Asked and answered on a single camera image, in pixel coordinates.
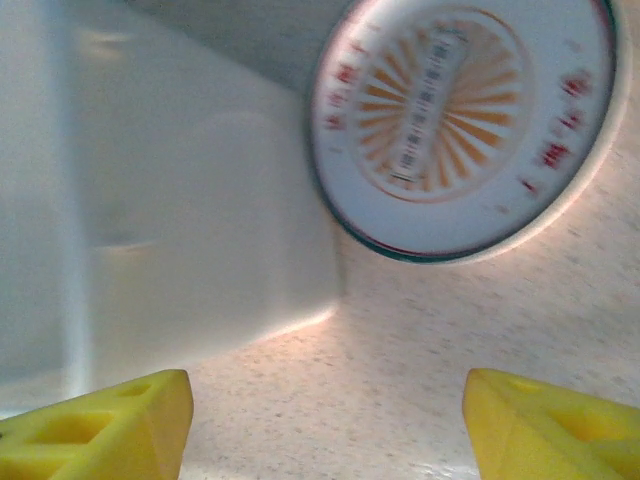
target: countertop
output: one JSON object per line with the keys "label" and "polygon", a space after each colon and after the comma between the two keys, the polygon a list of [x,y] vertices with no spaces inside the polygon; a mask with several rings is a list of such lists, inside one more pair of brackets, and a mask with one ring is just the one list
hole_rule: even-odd
{"label": "countertop", "polygon": [[[347,2],[129,3],[300,91]],[[640,4],[623,6],[637,47]],[[640,406],[639,82],[594,182],[515,250],[409,265],[336,227],[345,297],[334,318],[190,368],[180,478],[477,479],[461,415],[473,367]]]}

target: white round lid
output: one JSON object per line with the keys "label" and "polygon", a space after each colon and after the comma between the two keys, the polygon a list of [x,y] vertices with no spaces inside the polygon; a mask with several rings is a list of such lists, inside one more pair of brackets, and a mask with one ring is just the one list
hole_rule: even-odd
{"label": "white round lid", "polygon": [[617,126],[617,15],[608,0],[357,3],[312,94],[313,167],[332,213],[416,262],[532,236],[586,185]]}

